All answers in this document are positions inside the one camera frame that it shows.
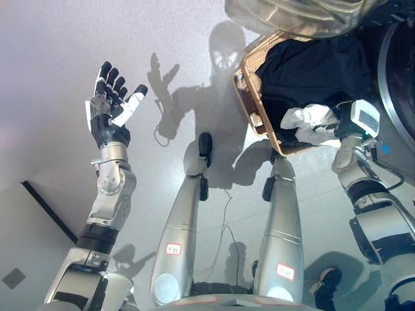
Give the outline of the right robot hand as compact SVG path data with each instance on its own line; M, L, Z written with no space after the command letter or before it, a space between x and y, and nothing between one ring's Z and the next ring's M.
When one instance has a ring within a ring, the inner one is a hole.
M378 136L380 113L367 100L341 102L336 106L335 111L338 111L340 117L335 136L340 140L353 133L371 138Z

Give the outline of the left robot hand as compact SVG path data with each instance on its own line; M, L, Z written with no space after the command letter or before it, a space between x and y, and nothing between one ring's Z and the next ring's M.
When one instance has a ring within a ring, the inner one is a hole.
M130 95L125 78L110 62L104 62L97 74L93 96L85 101L88 130L98 148L110 143L130 144L127 121L143 102L148 87L140 84Z

